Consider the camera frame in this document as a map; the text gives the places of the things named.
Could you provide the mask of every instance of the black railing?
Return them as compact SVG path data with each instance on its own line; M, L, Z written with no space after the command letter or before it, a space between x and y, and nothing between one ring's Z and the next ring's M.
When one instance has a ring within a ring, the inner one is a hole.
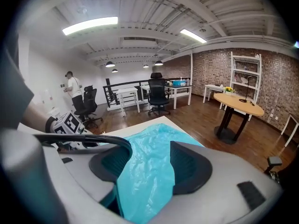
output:
M179 80L180 78L168 78L165 80L166 81L169 81L169 80ZM149 80L137 80L137 81L130 81L130 82L124 82L124 83L119 83L119 84L110 84L110 85L105 85L103 86L103 89L104 89L104 94L105 94L105 97L106 97L106 101L107 101L107 105L108 107L110 108L111 105L119 105L120 102L119 102L119 99L117 98L117 95L116 95L116 91L118 91L118 89L112 89L112 87L116 87L116 86L121 86L121 85L127 85L127 84L136 84L136 85L133 85L132 87L135 87L137 89L137 95L138 95L138 100L142 100L142 95L141 95L141 92L143 92L143 97L146 97L146 91L145 90L142 90L140 88L141 86L141 83L144 83L144 82L148 82ZM180 91L177 92L177 94L179 93L183 93L185 92L185 89L182 89ZM129 98L129 97L134 97L134 95L130 95L130 96L126 96L126 97L123 97L123 98Z

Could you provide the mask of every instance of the red brick wall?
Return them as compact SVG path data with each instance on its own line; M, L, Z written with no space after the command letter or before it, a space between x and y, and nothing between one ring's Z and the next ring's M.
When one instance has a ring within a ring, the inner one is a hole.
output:
M203 95L205 84L214 84L216 81L229 86L231 57L234 55L255 56L262 55L263 77L258 97L265 114L260 117L279 130L282 130L289 113L299 116L299 61L275 52L257 49L218 49L193 54L193 88L192 93ZM246 92L246 87L240 87L238 92ZM290 122L287 134L294 126Z
M163 78L190 77L190 56L182 56L167 62L162 66L153 66L153 72L161 72Z

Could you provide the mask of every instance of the desk lamp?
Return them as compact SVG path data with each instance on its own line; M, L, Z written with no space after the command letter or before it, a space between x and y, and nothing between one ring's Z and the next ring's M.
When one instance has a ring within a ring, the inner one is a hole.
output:
M248 94L248 88L249 88L249 80L252 76L248 76L247 79L242 77L241 80L243 83L247 84L247 91L246 91L246 97L245 99L239 99L241 102L247 103L247 94Z

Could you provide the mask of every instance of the white ceiling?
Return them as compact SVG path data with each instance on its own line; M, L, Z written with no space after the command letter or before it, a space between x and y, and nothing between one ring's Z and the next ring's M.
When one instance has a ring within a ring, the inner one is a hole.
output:
M87 13L79 11L82 7ZM30 36L74 49L98 65L107 56L115 63L151 63L204 46L181 35L182 29L207 40L205 45L255 41L291 46L282 19L267 0L36 0L27 14L23 29ZM117 25L62 33L70 25L111 16L119 17Z

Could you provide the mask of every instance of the wooden round table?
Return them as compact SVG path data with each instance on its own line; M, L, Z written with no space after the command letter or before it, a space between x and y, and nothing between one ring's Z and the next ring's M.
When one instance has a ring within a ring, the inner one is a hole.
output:
M249 115L262 116L264 114L264 111L260 106L251 103L249 100L247 100L246 103L241 102L239 99L242 99L243 97L237 95L218 93L214 94L214 98L219 102L227 105L220 126L217 126L214 129L216 136L226 144L234 144L237 141L243 128L245 127ZM231 129L228 128L228 124L233 115L234 109L246 113L237 133L234 133Z

